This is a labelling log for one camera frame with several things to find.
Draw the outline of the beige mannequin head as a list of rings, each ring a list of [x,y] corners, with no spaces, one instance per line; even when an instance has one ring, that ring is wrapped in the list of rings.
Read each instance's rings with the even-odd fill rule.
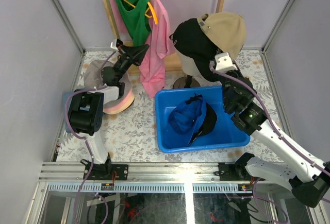
[[[176,50],[176,53],[180,59],[181,69],[185,73],[185,76],[178,78],[174,82],[173,89],[200,87],[199,82],[194,78],[200,75],[194,60],[188,56],[183,55],[178,50]]]

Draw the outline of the peach bucket hat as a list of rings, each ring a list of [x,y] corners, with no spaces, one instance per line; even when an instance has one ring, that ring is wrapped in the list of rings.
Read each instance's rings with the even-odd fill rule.
[[[114,114],[118,114],[120,112],[123,112],[126,109],[128,109],[134,103],[134,101],[135,101],[134,99],[128,100],[127,102],[123,103],[120,107],[110,108],[109,111],[107,111],[107,114],[114,115]]]

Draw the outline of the pink bucket hat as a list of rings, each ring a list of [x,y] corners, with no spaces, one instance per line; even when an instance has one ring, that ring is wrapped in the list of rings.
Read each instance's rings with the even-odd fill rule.
[[[123,103],[127,102],[128,100],[132,100],[132,99],[135,99],[135,96],[134,96],[132,90],[129,90],[129,92],[127,93],[127,95],[125,97],[122,97],[121,99],[117,100],[116,104],[112,104],[112,103],[106,104],[103,108],[103,112],[107,114],[107,111],[109,111],[110,108],[120,107]]]

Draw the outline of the blue plastic bin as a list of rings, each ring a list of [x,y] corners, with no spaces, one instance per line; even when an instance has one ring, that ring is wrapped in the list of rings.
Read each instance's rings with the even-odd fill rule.
[[[216,112],[218,118],[216,126],[211,133],[196,139],[188,147],[169,148],[164,143],[164,130],[167,126],[169,114],[181,102],[188,100],[195,94],[201,94]],[[155,95],[155,115],[158,147],[165,153],[240,147],[250,142],[250,136],[239,130],[231,121],[231,116],[225,113],[222,102],[222,87],[220,85],[161,90]]]

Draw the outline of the khaki hat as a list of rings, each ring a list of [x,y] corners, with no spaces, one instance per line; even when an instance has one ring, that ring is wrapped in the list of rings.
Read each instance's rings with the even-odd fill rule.
[[[246,39],[246,27],[243,16],[232,12],[205,14],[197,18],[206,37],[222,52],[229,53],[235,60]]]

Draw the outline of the black baseball cap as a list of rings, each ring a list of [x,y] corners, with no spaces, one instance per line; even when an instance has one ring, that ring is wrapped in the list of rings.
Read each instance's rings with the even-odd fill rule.
[[[209,68],[215,55],[223,52],[206,37],[196,18],[180,23],[170,35],[170,39],[175,50],[194,60],[201,77],[209,82],[226,83],[225,77],[213,73]]]

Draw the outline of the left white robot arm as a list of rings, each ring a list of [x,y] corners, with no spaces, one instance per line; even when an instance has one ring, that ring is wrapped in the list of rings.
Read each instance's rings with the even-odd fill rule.
[[[113,165],[102,141],[100,128],[106,110],[121,112],[133,102],[128,69],[140,66],[149,45],[126,46],[119,39],[111,48],[118,53],[117,61],[95,60],[86,70],[85,87],[66,97],[65,125],[78,139],[85,142],[91,160],[81,160],[87,180],[126,180],[128,166]]]

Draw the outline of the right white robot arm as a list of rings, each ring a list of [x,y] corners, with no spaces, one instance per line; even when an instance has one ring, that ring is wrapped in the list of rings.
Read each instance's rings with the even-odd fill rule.
[[[271,181],[291,191],[302,204],[315,208],[329,190],[329,163],[300,146],[272,120],[249,79],[238,70],[218,75],[223,108],[234,125],[285,162],[280,166],[245,153],[235,167],[236,176],[241,180],[253,176]]]

